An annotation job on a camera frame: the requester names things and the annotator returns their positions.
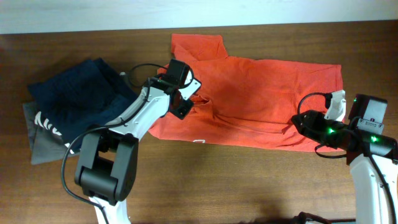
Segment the red orange t-shirt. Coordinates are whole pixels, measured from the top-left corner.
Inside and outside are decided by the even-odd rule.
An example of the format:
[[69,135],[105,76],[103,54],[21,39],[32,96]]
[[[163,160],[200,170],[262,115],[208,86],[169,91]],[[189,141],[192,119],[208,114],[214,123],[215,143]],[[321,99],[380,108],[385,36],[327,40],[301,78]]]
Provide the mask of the red orange t-shirt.
[[343,87],[340,65],[234,57],[219,35],[173,34],[171,51],[201,87],[184,119],[167,114],[150,128],[162,140],[310,152],[316,142],[291,117],[325,112],[323,94]]

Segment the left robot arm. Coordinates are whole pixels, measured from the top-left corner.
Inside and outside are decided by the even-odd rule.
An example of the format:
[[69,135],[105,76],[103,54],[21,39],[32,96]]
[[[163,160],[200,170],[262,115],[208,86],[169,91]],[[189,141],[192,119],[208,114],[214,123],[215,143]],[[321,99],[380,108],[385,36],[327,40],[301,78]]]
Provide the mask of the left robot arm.
[[82,201],[94,206],[98,223],[130,222],[126,199],[136,178],[140,140],[167,113],[184,119],[200,88],[193,77],[150,78],[121,115],[78,137],[82,143],[74,181],[86,196]]

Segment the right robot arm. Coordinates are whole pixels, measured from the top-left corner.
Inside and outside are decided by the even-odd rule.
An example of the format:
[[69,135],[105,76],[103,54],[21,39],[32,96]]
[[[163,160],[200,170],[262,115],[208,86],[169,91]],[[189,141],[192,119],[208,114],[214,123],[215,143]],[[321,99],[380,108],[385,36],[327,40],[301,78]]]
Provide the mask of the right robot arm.
[[397,141],[383,136],[374,118],[351,112],[349,124],[309,110],[292,116],[297,131],[319,143],[346,151],[356,196],[356,223],[397,223]]

